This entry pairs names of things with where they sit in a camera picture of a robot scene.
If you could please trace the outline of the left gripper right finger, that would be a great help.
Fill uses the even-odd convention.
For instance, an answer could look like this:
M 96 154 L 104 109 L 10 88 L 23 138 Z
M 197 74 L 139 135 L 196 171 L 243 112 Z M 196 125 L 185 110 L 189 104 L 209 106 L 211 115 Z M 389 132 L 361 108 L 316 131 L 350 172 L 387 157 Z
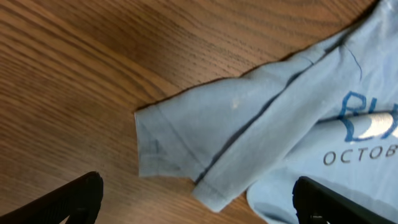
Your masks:
M 393 224 L 306 176 L 296 181 L 292 200 L 300 224 Z

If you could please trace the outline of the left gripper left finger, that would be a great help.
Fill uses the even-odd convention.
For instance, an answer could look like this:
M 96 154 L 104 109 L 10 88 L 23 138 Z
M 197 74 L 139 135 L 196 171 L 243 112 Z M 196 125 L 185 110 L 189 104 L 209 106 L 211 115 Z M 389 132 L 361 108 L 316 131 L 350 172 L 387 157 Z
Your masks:
M 94 224 L 101 208 L 103 189 L 102 177 L 92 171 L 2 215 L 1 223 Z

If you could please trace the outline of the light blue t-shirt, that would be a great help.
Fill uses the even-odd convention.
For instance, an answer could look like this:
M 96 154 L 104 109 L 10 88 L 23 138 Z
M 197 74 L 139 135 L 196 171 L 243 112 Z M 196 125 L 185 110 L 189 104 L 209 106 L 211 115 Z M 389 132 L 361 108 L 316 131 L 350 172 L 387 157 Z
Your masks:
M 139 175 L 189 178 L 219 212 L 240 194 L 297 223 L 310 177 L 397 221 L 397 2 L 291 58 L 135 113 Z

